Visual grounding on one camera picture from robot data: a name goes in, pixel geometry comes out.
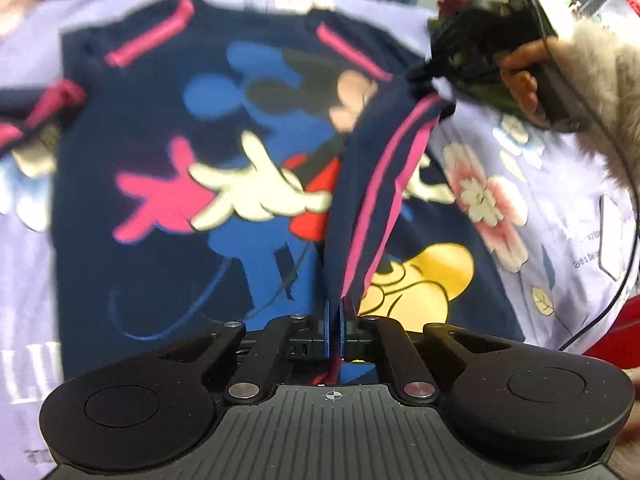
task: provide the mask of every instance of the pink flower print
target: pink flower print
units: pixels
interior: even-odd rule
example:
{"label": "pink flower print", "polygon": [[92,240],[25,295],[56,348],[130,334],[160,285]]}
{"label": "pink flower print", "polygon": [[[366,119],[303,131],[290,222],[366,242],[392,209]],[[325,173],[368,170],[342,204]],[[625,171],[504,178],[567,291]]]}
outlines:
{"label": "pink flower print", "polygon": [[527,203],[503,176],[487,178],[468,144],[444,148],[445,175],[459,208],[475,224],[490,253],[509,272],[519,272],[529,258],[516,226],[527,223]]}

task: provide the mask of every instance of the metal screw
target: metal screw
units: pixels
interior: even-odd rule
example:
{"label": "metal screw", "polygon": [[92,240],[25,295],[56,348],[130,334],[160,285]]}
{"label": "metal screw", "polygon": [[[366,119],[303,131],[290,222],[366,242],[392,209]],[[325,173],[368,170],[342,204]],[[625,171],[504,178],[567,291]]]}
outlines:
{"label": "metal screw", "polygon": [[229,386],[228,392],[236,399],[251,399],[260,393],[260,388],[253,383],[236,383]]}
{"label": "metal screw", "polygon": [[407,384],[407,386],[404,387],[404,392],[408,396],[415,397],[416,399],[428,399],[436,392],[436,387],[430,383],[415,381]]}

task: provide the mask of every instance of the yellow cartoon shoe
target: yellow cartoon shoe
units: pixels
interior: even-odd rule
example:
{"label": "yellow cartoon shoe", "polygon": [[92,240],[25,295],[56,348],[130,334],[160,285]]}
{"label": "yellow cartoon shoe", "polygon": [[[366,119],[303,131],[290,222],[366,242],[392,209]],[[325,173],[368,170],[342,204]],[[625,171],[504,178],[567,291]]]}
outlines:
{"label": "yellow cartoon shoe", "polygon": [[464,292],[473,275],[474,261],[466,248],[432,245],[405,262],[391,262],[389,273],[375,273],[359,314],[392,317],[405,330],[422,332],[427,323],[446,322],[449,301]]}

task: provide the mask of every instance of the pink stripe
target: pink stripe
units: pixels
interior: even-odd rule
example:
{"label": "pink stripe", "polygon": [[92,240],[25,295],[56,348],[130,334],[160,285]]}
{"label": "pink stripe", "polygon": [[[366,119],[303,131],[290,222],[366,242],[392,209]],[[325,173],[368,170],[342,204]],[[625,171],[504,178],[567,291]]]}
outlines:
{"label": "pink stripe", "polygon": [[133,63],[137,58],[153,50],[157,46],[180,34],[195,13],[195,7],[191,0],[180,0],[174,13],[164,22],[156,25],[151,30],[145,32],[135,40],[129,41],[118,50],[113,50],[104,56],[104,60],[109,66],[119,66],[124,68]]}
{"label": "pink stripe", "polygon": [[394,228],[394,225],[396,225],[396,221],[400,216],[400,210],[402,209],[402,192],[404,191],[404,188],[406,188],[406,185],[415,168],[418,166],[418,163],[420,163],[420,157],[427,147],[429,136],[436,124],[438,124],[438,119],[434,119],[433,121],[426,123],[415,134],[414,143],[409,151],[409,157],[406,160],[406,164],[404,165],[402,172],[396,178],[396,194],[394,195],[393,202],[391,203],[391,211],[389,212],[389,220],[386,222],[385,235],[380,242],[380,247],[378,248],[376,256],[373,258],[371,266],[367,271],[367,275],[364,278],[364,288],[362,290],[367,290],[367,288],[369,288],[371,279],[373,278],[373,273],[376,272],[376,269],[378,268],[382,254],[385,252],[386,242],[389,240],[389,236],[391,235],[391,230]]}
{"label": "pink stripe", "polygon": [[71,79],[63,79],[47,88],[24,123],[35,128],[66,108],[79,107],[85,99],[86,94],[78,84]]}
{"label": "pink stripe", "polygon": [[22,132],[12,124],[0,124],[0,148],[22,138]]}
{"label": "pink stripe", "polygon": [[380,192],[382,181],[385,177],[386,171],[388,170],[389,164],[393,159],[394,153],[398,149],[400,141],[414,123],[425,113],[425,111],[439,100],[440,97],[437,94],[430,94],[421,99],[421,101],[415,105],[415,108],[411,110],[411,113],[409,113],[407,118],[402,121],[402,124],[400,124],[398,129],[394,132],[391,140],[389,140],[388,145],[385,146],[385,149],[374,168],[373,175],[371,176],[371,180],[369,181],[365,191],[362,208],[358,214],[353,238],[351,239],[351,248],[347,258],[347,267],[344,273],[341,297],[345,297],[347,295],[348,290],[351,288],[351,283],[353,283],[356,269],[358,267],[358,261],[362,256],[364,243],[366,241],[367,234],[369,233],[371,216],[373,215],[373,210],[375,209],[376,201],[378,200],[378,193]]}
{"label": "pink stripe", "polygon": [[318,39],[330,49],[335,50],[342,57],[363,68],[376,79],[391,81],[394,78],[392,74],[382,70],[371,60],[371,58],[359,51],[357,48],[352,47],[324,23],[321,23],[318,28],[316,28],[316,35],[318,36]]}

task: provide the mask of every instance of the cartoon hand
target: cartoon hand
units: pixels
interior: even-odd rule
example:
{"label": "cartoon hand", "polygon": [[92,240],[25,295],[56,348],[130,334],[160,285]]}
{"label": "cartoon hand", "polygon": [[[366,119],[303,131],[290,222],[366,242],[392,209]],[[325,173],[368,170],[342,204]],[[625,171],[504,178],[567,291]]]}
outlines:
{"label": "cartoon hand", "polygon": [[416,166],[414,172],[409,179],[409,182],[402,193],[402,198],[407,199],[411,197],[419,198],[424,202],[439,202],[441,204],[453,204],[456,197],[449,189],[447,184],[425,184],[420,179],[420,170],[426,168],[431,164],[431,161],[427,155],[422,155],[420,163]]}
{"label": "cartoon hand", "polygon": [[214,195],[198,186],[187,174],[194,163],[189,142],[183,137],[171,141],[169,156],[176,175],[171,180],[121,172],[116,176],[120,190],[142,204],[113,231],[113,237],[123,244],[139,242],[154,226],[169,232],[190,233],[189,219],[201,211]]}
{"label": "cartoon hand", "polygon": [[197,162],[189,167],[196,182],[216,193],[212,202],[191,219],[194,228],[214,229],[234,212],[245,220],[264,222],[274,216],[293,217],[305,211],[319,213],[329,209],[331,194],[305,192],[293,173],[274,165],[255,134],[245,131],[241,140],[250,166],[219,170]]}

